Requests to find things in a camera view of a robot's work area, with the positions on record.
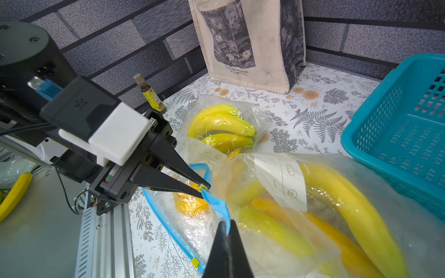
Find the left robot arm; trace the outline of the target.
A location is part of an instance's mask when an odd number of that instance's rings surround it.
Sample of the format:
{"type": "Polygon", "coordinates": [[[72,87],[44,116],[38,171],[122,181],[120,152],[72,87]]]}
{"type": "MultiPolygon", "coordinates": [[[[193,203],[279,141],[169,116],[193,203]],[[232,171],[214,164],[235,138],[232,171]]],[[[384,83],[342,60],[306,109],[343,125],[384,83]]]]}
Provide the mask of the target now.
{"type": "Polygon", "coordinates": [[[175,151],[172,133],[161,112],[140,114],[78,76],[43,28],[1,23],[1,140],[87,182],[99,214],[139,187],[202,196],[210,183],[175,151]]]}

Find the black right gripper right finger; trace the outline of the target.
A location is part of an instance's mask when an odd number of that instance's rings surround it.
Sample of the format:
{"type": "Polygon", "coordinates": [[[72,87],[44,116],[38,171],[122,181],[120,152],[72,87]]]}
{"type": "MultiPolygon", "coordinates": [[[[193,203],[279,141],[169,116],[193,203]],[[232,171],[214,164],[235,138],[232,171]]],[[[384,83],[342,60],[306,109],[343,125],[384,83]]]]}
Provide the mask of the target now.
{"type": "Polygon", "coordinates": [[[238,226],[231,220],[231,227],[227,236],[228,277],[254,278],[245,249],[243,247],[238,226]]]}

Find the large yellow banana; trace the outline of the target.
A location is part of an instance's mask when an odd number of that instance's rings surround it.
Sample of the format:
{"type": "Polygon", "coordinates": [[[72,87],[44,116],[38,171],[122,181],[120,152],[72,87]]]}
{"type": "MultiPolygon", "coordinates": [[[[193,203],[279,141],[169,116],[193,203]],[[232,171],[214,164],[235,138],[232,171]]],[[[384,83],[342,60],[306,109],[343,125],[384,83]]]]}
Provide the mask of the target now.
{"type": "Polygon", "coordinates": [[[409,278],[401,248],[373,204],[328,166],[300,163],[307,192],[336,207],[371,262],[386,278],[409,278]]]}

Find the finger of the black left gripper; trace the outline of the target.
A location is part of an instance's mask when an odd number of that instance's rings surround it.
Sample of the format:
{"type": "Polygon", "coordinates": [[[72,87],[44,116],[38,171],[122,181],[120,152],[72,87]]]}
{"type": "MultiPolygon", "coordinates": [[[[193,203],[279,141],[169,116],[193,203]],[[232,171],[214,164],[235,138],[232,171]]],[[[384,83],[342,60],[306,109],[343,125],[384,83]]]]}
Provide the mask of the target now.
{"type": "Polygon", "coordinates": [[[211,184],[198,173],[194,172],[189,165],[185,163],[179,153],[176,152],[175,147],[177,145],[177,140],[175,137],[166,137],[158,133],[149,133],[148,139],[153,141],[148,147],[149,152],[159,159],[167,168],[198,185],[204,185],[207,189],[211,188],[211,184]]]}
{"type": "Polygon", "coordinates": [[[184,193],[203,199],[202,194],[193,187],[143,164],[137,166],[129,182],[140,187],[147,187],[152,191],[184,193]]]}

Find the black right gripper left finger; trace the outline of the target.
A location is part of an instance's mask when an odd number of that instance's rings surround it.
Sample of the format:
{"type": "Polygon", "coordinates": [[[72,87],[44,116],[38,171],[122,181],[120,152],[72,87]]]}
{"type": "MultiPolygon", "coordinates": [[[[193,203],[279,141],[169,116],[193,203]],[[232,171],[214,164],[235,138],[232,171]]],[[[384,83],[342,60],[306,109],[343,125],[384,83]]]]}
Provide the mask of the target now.
{"type": "Polygon", "coordinates": [[[220,221],[203,278],[229,278],[229,237],[226,222],[220,221]]]}

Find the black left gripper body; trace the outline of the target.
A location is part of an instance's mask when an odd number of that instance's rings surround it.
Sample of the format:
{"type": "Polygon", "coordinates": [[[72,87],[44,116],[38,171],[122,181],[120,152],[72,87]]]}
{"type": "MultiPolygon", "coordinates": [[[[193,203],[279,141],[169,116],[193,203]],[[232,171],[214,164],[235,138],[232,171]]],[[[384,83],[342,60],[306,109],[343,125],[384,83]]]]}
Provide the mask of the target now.
{"type": "MultiPolygon", "coordinates": [[[[160,112],[150,108],[144,117],[154,121],[148,134],[158,133],[166,137],[173,136],[170,123],[160,112]]],[[[153,141],[148,139],[148,134],[123,166],[112,162],[108,162],[104,167],[99,166],[96,163],[95,155],[76,145],[72,145],[61,155],[54,155],[50,162],[60,174],[79,183],[85,181],[90,184],[88,191],[99,202],[98,215],[102,215],[110,212],[120,203],[130,201],[140,187],[129,182],[129,178],[139,164],[152,167],[160,172],[165,167],[149,152],[148,147],[153,141]]]]}

